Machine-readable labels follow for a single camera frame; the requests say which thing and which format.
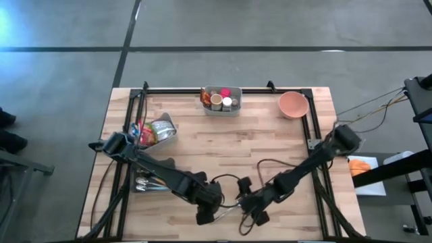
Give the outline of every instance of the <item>utensil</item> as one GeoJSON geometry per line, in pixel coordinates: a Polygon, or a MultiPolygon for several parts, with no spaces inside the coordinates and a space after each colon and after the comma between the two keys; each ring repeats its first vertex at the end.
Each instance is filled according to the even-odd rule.
{"type": "Polygon", "coordinates": [[[214,220],[212,223],[216,223],[216,222],[219,221],[221,218],[225,217],[228,213],[230,213],[230,212],[233,211],[234,209],[239,208],[240,206],[241,206],[241,205],[238,204],[238,205],[235,206],[235,207],[232,207],[232,208],[229,208],[229,209],[225,210],[223,213],[221,213],[219,216],[217,216],[217,217],[215,218],[215,220],[214,220]]]}
{"type": "Polygon", "coordinates": [[[168,188],[164,186],[147,187],[147,185],[137,185],[135,188],[141,192],[152,190],[168,190],[168,188]]]}
{"type": "Polygon", "coordinates": [[[146,178],[142,178],[142,177],[138,177],[135,179],[135,182],[137,184],[146,186],[146,185],[153,185],[153,186],[158,186],[158,187],[164,187],[166,188],[166,186],[162,185],[162,184],[158,184],[158,183],[154,183],[154,182],[150,182],[148,179],[146,178]]]}

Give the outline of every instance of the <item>black metal frame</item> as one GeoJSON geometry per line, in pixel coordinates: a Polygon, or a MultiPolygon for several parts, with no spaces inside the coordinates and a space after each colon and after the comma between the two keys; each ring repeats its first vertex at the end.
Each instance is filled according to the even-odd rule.
{"type": "MultiPolygon", "coordinates": [[[[403,92],[410,100],[416,117],[419,114],[421,116],[421,111],[430,109],[430,102],[432,101],[430,94],[432,91],[425,90],[419,84],[420,81],[424,79],[424,77],[415,77],[413,79],[407,79],[404,81],[405,87],[403,92]]],[[[430,173],[428,172],[431,168],[432,148],[430,145],[430,135],[428,136],[428,134],[430,134],[430,124],[427,125],[428,126],[422,123],[419,124],[426,143],[428,144],[428,149],[417,152],[409,157],[399,159],[393,163],[380,165],[378,168],[356,175],[352,178],[354,187],[357,188],[397,176],[405,176],[407,180],[407,187],[411,192],[413,199],[413,204],[410,205],[411,211],[416,221],[418,233],[424,236],[428,236],[429,232],[414,193],[427,191],[429,198],[432,201],[432,176],[430,176],[430,173]],[[408,174],[415,171],[420,171],[422,179],[411,182],[408,174]]]]}
{"type": "Polygon", "coordinates": [[[25,190],[27,189],[33,172],[40,171],[44,176],[50,176],[53,174],[54,166],[42,165],[40,163],[10,154],[5,151],[0,151],[0,165],[7,166],[10,170],[13,169],[21,171],[23,174],[22,177],[20,177],[21,180],[18,189],[13,194],[11,207],[6,212],[5,221],[2,225],[0,225],[0,242],[2,242],[11,220],[16,216],[17,205],[21,201],[25,190]]]}
{"type": "MultiPolygon", "coordinates": [[[[375,169],[385,168],[384,170],[378,171],[378,173],[380,173],[380,175],[378,175],[377,172],[373,172],[369,178],[368,177],[365,177],[365,178],[353,177],[353,180],[354,180],[354,187],[357,187],[356,185],[359,185],[360,183],[361,183],[360,185],[367,185],[367,184],[369,184],[369,182],[375,183],[375,182],[378,182],[381,180],[399,177],[399,179],[397,179],[396,181],[395,180],[390,181],[390,182],[388,182],[388,184],[384,183],[384,186],[387,187],[390,183],[391,184],[397,184],[397,186],[399,187],[399,190],[406,193],[406,195],[399,194],[396,200],[402,200],[402,202],[401,203],[395,202],[394,205],[410,206],[411,211],[412,211],[412,215],[413,215],[414,220],[416,222],[418,234],[420,234],[422,236],[428,236],[429,232],[428,232],[428,229],[426,227],[425,219],[424,219],[422,211],[419,207],[419,203],[416,199],[416,195],[414,194],[415,193],[414,189],[417,189],[418,191],[420,191],[419,190],[420,188],[417,188],[417,187],[421,187],[422,186],[421,182],[424,182],[424,181],[417,180],[417,181],[411,182],[410,177],[408,175],[411,171],[415,171],[416,168],[418,169],[419,165],[418,165],[418,162],[416,162],[416,160],[426,158],[426,157],[422,157],[422,154],[425,156],[428,156],[428,154],[425,151],[423,151],[423,152],[420,152],[419,154],[417,154],[413,157],[414,161],[409,159],[409,157],[407,157],[403,160],[399,160],[399,161],[395,161],[393,163],[390,163],[389,165],[394,164],[394,166],[388,167],[388,165],[383,164],[383,161],[386,158],[390,158],[391,156],[396,155],[395,153],[353,153],[353,155],[361,156],[361,157],[374,157],[377,159],[377,162],[378,162],[378,168],[375,168],[375,169]]],[[[390,194],[394,193],[394,191],[391,188],[386,188],[386,192],[388,192],[387,196],[390,196],[390,194]]]]}
{"type": "MultiPolygon", "coordinates": [[[[321,139],[321,131],[319,128],[317,111],[316,111],[315,104],[314,104],[315,101],[313,98],[313,92],[310,88],[302,88],[302,89],[276,88],[272,81],[268,81],[267,88],[244,88],[244,89],[242,89],[243,94],[282,94],[282,93],[285,93],[287,91],[299,92],[299,93],[303,94],[308,99],[309,108],[310,108],[310,116],[312,118],[315,138],[321,139]]],[[[129,99],[129,103],[128,103],[128,109],[127,109],[127,113],[126,113],[126,117],[125,117],[123,131],[124,132],[128,131],[128,128],[130,125],[130,118],[131,118],[131,114],[132,114],[132,110],[133,110],[134,99],[139,94],[143,94],[143,95],[140,96],[140,107],[138,108],[138,114],[136,116],[136,122],[138,121],[138,119],[140,117],[140,112],[142,111],[142,102],[143,102],[144,96],[146,94],[149,94],[149,95],[195,94],[195,95],[197,95],[199,93],[200,93],[200,88],[148,88],[146,90],[146,92],[143,92],[143,89],[132,89],[130,91],[130,99],[129,99]]],[[[306,148],[308,149],[308,154],[311,154],[313,150],[309,149],[308,145],[307,145],[308,144],[307,141],[309,139],[311,139],[311,132],[309,130],[307,115],[302,117],[302,126],[303,126],[303,132],[304,132],[304,139],[306,142],[306,148]]],[[[325,188],[327,190],[327,193],[329,193],[331,199],[334,201],[333,188],[331,186],[331,180],[330,180],[330,175],[329,175],[327,164],[325,164],[323,166],[322,171],[323,171],[325,188]]],[[[121,172],[122,172],[122,164],[118,163],[116,168],[115,168],[113,187],[111,189],[111,200],[117,194],[121,172]]],[[[318,171],[315,170],[314,172],[312,172],[312,176],[318,177],[318,171]]],[[[112,228],[112,218],[111,218],[111,219],[109,219],[109,221],[105,225],[103,237],[90,239],[89,242],[114,242],[114,241],[118,242],[118,241],[122,240],[124,223],[125,223],[125,218],[126,218],[126,211],[127,211],[127,206],[128,206],[128,196],[129,196],[129,194],[127,193],[122,199],[116,236],[114,236],[114,237],[111,236],[111,228],[112,228]]],[[[329,229],[327,226],[327,218],[325,216],[323,200],[317,192],[315,193],[315,196],[316,196],[316,201],[317,201],[317,210],[318,210],[319,221],[321,224],[322,235],[324,238],[331,237],[329,235],[329,229]]],[[[333,222],[333,228],[335,230],[335,236],[336,237],[342,237],[340,224],[337,221],[337,219],[333,213],[331,214],[331,218],[332,218],[332,222],[333,222]]]]}

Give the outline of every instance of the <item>wooden table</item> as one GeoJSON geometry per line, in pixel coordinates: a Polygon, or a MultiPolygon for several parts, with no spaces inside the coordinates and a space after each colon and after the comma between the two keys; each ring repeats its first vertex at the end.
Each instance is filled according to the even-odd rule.
{"type": "MultiPolygon", "coordinates": [[[[128,104],[129,88],[114,88],[111,94],[102,139],[121,131],[128,104]]],[[[313,88],[317,115],[322,135],[326,135],[335,120],[335,109],[327,87],[313,88]]],[[[209,117],[204,114],[199,96],[195,94],[149,95],[147,121],[168,112],[178,128],[178,141],[157,153],[157,159],[173,157],[178,169],[193,172],[205,171],[209,179],[233,173],[239,177],[250,176],[252,189],[260,187],[256,164],[261,159],[273,158],[299,164],[307,157],[302,122],[281,116],[277,106],[278,94],[244,94],[238,117],[209,117]]],[[[82,212],[78,236],[90,227],[90,212],[97,188],[110,159],[99,153],[82,212]]],[[[99,200],[94,222],[107,208],[113,181],[111,166],[99,200]]],[[[287,168],[279,164],[263,163],[264,179],[270,179],[287,168]]],[[[336,159],[330,169],[335,201],[347,220],[364,234],[365,229],[358,207],[348,164],[336,159]]],[[[221,178],[226,204],[232,204],[238,193],[233,178],[221,178]]],[[[326,208],[330,232],[331,217],[326,208]]],[[[189,205],[170,192],[131,194],[124,229],[124,240],[321,240],[321,228],[312,178],[307,175],[296,191],[280,204],[267,207],[270,222],[257,227],[247,235],[238,233],[241,210],[236,209],[221,221],[198,226],[195,220],[196,205],[189,205]]],[[[113,221],[115,233],[118,214],[113,221]]]]}

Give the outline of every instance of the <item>gray floor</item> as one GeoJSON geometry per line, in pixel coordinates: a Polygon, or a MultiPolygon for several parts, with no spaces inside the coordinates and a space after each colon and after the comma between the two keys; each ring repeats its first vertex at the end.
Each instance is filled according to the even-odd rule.
{"type": "MultiPolygon", "coordinates": [[[[134,0],[1,1],[0,47],[122,46],[134,0]]],[[[144,0],[132,46],[419,46],[432,44],[432,16],[422,0],[144,0]]],[[[0,106],[18,116],[10,130],[29,139],[21,156],[55,165],[36,175],[8,242],[74,237],[96,140],[120,52],[0,53],[0,106]]],[[[129,53],[121,87],[329,86],[337,112],[432,72],[432,52],[129,53]]],[[[352,119],[385,97],[341,116],[352,119]]],[[[353,126],[379,123],[377,114],[353,126]]],[[[409,103],[363,134],[366,152],[426,148],[409,103]]],[[[432,206],[419,195],[423,210],[432,206]]],[[[368,235],[427,242],[400,230],[409,208],[361,206],[368,235]]]]}

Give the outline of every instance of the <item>wire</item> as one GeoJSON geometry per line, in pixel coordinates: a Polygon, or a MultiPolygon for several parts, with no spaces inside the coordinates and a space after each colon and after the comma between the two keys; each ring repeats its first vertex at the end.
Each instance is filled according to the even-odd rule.
{"type": "Polygon", "coordinates": [[[336,115],[341,115],[341,114],[343,114],[343,113],[349,112],[349,111],[351,111],[351,110],[353,110],[353,109],[355,109],[355,108],[359,108],[360,106],[366,105],[366,104],[368,104],[368,103],[370,103],[370,102],[372,102],[372,101],[376,101],[377,99],[379,99],[379,98],[381,98],[381,97],[384,97],[384,96],[386,96],[386,95],[389,95],[389,94],[391,94],[391,93],[393,93],[393,92],[396,92],[396,91],[398,91],[398,90],[402,90],[402,89],[403,89],[403,88],[397,88],[397,89],[392,90],[392,91],[390,91],[390,92],[387,92],[387,93],[385,93],[385,94],[383,94],[383,95],[380,95],[380,96],[378,96],[377,98],[374,98],[374,99],[371,99],[371,100],[366,101],[366,102],[364,102],[364,103],[361,103],[361,104],[359,104],[359,105],[356,105],[356,106],[353,107],[353,108],[349,108],[349,109],[347,109],[347,110],[345,110],[345,111],[343,111],[343,112],[339,112],[339,113],[336,114],[336,115]]]}
{"type": "MultiPolygon", "coordinates": [[[[333,122],[333,127],[331,129],[331,136],[328,136],[324,139],[324,142],[329,142],[327,139],[330,139],[330,144],[329,147],[333,146],[334,140],[335,140],[335,128],[336,128],[336,124],[338,123],[338,121],[334,121],[333,122]]],[[[331,159],[330,161],[330,165],[328,166],[327,170],[329,170],[331,167],[333,166],[333,159],[331,159]]]]}
{"type": "Polygon", "coordinates": [[[119,202],[124,198],[124,196],[128,192],[129,182],[130,182],[130,174],[127,173],[126,177],[124,178],[123,184],[121,185],[118,193],[114,196],[113,200],[109,203],[107,210],[103,213],[98,223],[95,224],[94,227],[85,236],[83,236],[82,242],[87,240],[88,238],[97,237],[99,233],[101,233],[103,227],[105,227],[108,218],[110,218],[110,216],[113,215],[115,208],[118,206],[119,202]]]}
{"type": "Polygon", "coordinates": [[[348,222],[348,220],[344,217],[341,211],[338,209],[334,201],[330,198],[330,196],[326,193],[323,185],[321,184],[318,177],[313,176],[314,180],[314,188],[316,192],[321,196],[321,198],[327,203],[327,206],[330,208],[330,211],[335,215],[340,225],[343,227],[348,237],[350,238],[364,238],[360,233],[358,233],[354,227],[348,222]]]}
{"type": "Polygon", "coordinates": [[[248,217],[249,216],[251,216],[251,212],[255,209],[256,207],[253,207],[251,210],[250,210],[250,212],[247,212],[246,214],[243,214],[243,216],[242,216],[242,220],[241,220],[241,222],[240,222],[240,225],[238,226],[238,232],[240,233],[240,235],[242,235],[242,236],[247,236],[251,231],[252,231],[252,228],[254,227],[254,224],[257,222],[257,219],[259,218],[259,216],[261,215],[261,213],[259,213],[258,215],[257,215],[257,217],[255,217],[255,219],[253,219],[253,221],[252,221],[252,223],[250,224],[250,225],[244,225],[244,222],[248,219],[248,217]],[[246,232],[243,232],[242,231],[242,228],[243,227],[248,227],[248,231],[246,231],[246,232]]]}
{"type": "Polygon", "coordinates": [[[1,221],[0,221],[0,227],[3,225],[3,223],[6,220],[7,214],[9,212],[9,210],[12,207],[12,203],[14,203],[14,190],[13,190],[13,186],[12,186],[12,177],[10,172],[7,173],[7,179],[9,180],[9,197],[10,197],[10,202],[9,205],[7,206],[7,209],[5,211],[5,214],[2,216],[1,221]]]}
{"type": "Polygon", "coordinates": [[[277,159],[261,159],[261,160],[258,161],[258,163],[256,164],[256,170],[258,171],[258,176],[259,176],[259,181],[261,182],[261,186],[264,186],[264,180],[263,180],[263,175],[261,175],[261,170],[260,170],[259,165],[260,165],[262,162],[264,162],[264,161],[272,161],[272,162],[281,163],[282,165],[287,165],[287,166],[290,166],[290,167],[297,167],[297,165],[293,165],[293,164],[290,164],[290,163],[286,163],[286,162],[283,162],[283,161],[280,161],[280,160],[277,160],[277,159]]]}
{"type": "Polygon", "coordinates": [[[329,165],[329,167],[327,168],[328,170],[330,170],[330,168],[333,166],[333,160],[334,160],[334,159],[331,159],[331,161],[330,161],[330,165],[329,165]]]}
{"type": "Polygon", "coordinates": [[[223,174],[223,175],[218,175],[215,178],[211,179],[211,181],[214,182],[217,178],[221,178],[221,177],[224,177],[224,176],[231,176],[233,178],[236,178],[237,180],[240,180],[240,178],[238,176],[230,174],[230,173],[227,173],[227,174],[223,174]]]}
{"type": "MultiPolygon", "coordinates": [[[[230,173],[226,173],[226,174],[222,174],[222,175],[216,176],[215,178],[213,178],[211,180],[211,182],[215,182],[215,180],[217,178],[222,178],[224,176],[229,176],[229,177],[232,177],[232,178],[236,178],[237,180],[240,180],[240,178],[238,176],[230,174],[230,173]]],[[[236,204],[234,204],[234,205],[223,205],[224,202],[225,202],[225,195],[223,193],[221,193],[221,195],[222,195],[222,203],[219,205],[220,207],[223,207],[223,208],[226,208],[226,209],[230,209],[230,208],[233,208],[233,207],[237,207],[239,205],[238,202],[236,204]]]]}
{"type": "Polygon", "coordinates": [[[94,202],[93,202],[92,214],[90,215],[90,230],[93,228],[93,214],[95,213],[97,199],[99,197],[99,194],[101,193],[103,182],[105,181],[105,178],[107,177],[109,168],[111,167],[113,162],[114,162],[114,160],[112,160],[110,162],[110,164],[108,165],[108,168],[105,170],[105,173],[102,176],[101,183],[99,184],[99,188],[97,189],[96,197],[94,198],[94,202]]]}
{"type": "Polygon", "coordinates": [[[355,120],[352,120],[352,121],[342,121],[342,120],[340,120],[340,122],[348,122],[348,125],[349,125],[349,124],[353,124],[354,122],[358,122],[358,121],[360,121],[360,120],[362,120],[362,119],[364,119],[364,118],[369,117],[370,115],[373,115],[373,114],[375,114],[375,113],[378,113],[378,112],[382,111],[382,110],[385,109],[386,107],[390,107],[390,106],[392,106],[392,105],[394,105],[394,104],[396,104],[396,103],[402,102],[402,98],[404,98],[405,95],[402,95],[402,96],[398,97],[398,95],[399,95],[401,92],[399,92],[398,94],[396,94],[395,97],[392,98],[392,99],[390,99],[389,102],[385,102],[384,104],[380,105],[380,106],[379,106],[378,108],[376,108],[375,110],[370,111],[369,113],[367,113],[366,115],[364,115],[364,116],[362,116],[362,117],[359,117],[359,118],[357,118],[357,119],[355,119],[355,120]]]}
{"type": "Polygon", "coordinates": [[[385,106],[385,111],[384,111],[383,119],[382,119],[381,122],[378,124],[378,126],[375,126],[374,128],[371,128],[371,129],[368,129],[368,130],[365,130],[365,131],[354,131],[354,132],[355,132],[355,133],[365,133],[365,132],[372,132],[373,130],[378,129],[381,125],[383,125],[383,123],[384,123],[384,121],[385,121],[385,118],[387,117],[387,110],[389,109],[389,107],[390,107],[391,105],[393,105],[393,104],[396,104],[396,103],[398,103],[398,102],[401,102],[401,99],[402,99],[402,97],[396,99],[395,102],[393,102],[393,103],[392,103],[393,99],[391,99],[391,100],[389,101],[389,103],[387,103],[387,105],[385,106]]]}

